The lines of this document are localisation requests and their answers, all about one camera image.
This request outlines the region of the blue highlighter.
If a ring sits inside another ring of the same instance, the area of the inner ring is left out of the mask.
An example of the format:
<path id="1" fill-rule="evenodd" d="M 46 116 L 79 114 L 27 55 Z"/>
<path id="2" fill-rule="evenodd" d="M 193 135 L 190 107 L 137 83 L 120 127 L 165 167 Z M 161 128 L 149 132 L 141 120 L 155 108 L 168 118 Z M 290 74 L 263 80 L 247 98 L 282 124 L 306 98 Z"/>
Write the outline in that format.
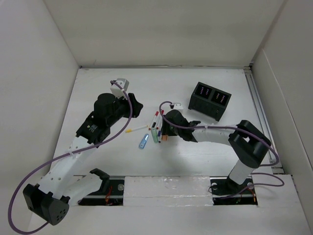
<path id="1" fill-rule="evenodd" d="M 144 137 L 142 138 L 138 148 L 139 149 L 144 149 L 146 144 L 147 144 L 147 142 L 148 142 L 148 139 L 149 139 L 149 134 L 145 134 Z"/>

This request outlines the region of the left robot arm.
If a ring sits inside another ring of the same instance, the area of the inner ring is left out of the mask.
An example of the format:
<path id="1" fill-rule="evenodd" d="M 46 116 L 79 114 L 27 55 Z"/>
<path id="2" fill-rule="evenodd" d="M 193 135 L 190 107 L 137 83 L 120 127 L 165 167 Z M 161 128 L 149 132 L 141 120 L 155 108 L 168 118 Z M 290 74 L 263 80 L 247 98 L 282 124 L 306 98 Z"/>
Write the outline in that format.
<path id="1" fill-rule="evenodd" d="M 105 172 L 94 169 L 83 179 L 68 185 L 75 172 L 111 133 L 111 127 L 121 118 L 136 118 L 143 104 L 133 93 L 98 96 L 93 111 L 76 132 L 65 157 L 37 184 L 28 184 L 23 195 L 27 207 L 50 225 L 57 225 L 67 214 L 69 207 L 90 193 L 104 194 L 109 189 L 110 177 Z"/>

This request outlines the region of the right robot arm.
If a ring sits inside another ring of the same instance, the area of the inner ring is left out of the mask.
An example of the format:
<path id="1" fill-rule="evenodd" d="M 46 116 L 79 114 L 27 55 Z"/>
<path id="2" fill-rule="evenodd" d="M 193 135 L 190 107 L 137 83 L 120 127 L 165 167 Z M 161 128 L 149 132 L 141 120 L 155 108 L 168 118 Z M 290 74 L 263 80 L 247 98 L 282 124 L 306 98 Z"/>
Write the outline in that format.
<path id="1" fill-rule="evenodd" d="M 189 142 L 212 142 L 232 147 L 238 161 L 223 183 L 223 187 L 232 193 L 244 187 L 246 178 L 261 166 L 271 147 L 270 140 L 247 120 L 235 126 L 205 126 L 200 121 L 188 121 L 178 110 L 169 111 L 162 119 L 162 135 L 179 136 Z"/>

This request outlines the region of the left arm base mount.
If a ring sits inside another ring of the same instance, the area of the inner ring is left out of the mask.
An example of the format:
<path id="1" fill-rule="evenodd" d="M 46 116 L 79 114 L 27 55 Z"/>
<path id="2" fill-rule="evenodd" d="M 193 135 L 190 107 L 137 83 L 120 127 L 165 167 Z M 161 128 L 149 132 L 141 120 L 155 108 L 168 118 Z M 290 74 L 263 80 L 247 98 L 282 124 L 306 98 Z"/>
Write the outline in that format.
<path id="1" fill-rule="evenodd" d="M 110 176 L 95 168 L 91 174 L 102 180 L 100 188 L 78 202 L 79 206 L 122 206 L 124 199 L 125 177 Z"/>

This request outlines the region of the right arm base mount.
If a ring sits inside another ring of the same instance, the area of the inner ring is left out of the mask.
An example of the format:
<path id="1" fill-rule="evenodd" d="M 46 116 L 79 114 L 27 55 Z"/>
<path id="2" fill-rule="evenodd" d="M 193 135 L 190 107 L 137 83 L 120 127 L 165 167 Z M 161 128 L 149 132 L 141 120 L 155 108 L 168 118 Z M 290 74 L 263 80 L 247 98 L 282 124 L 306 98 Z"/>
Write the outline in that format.
<path id="1" fill-rule="evenodd" d="M 208 192 L 214 206 L 258 205 L 251 177 L 238 185 L 227 177 L 210 177 Z"/>

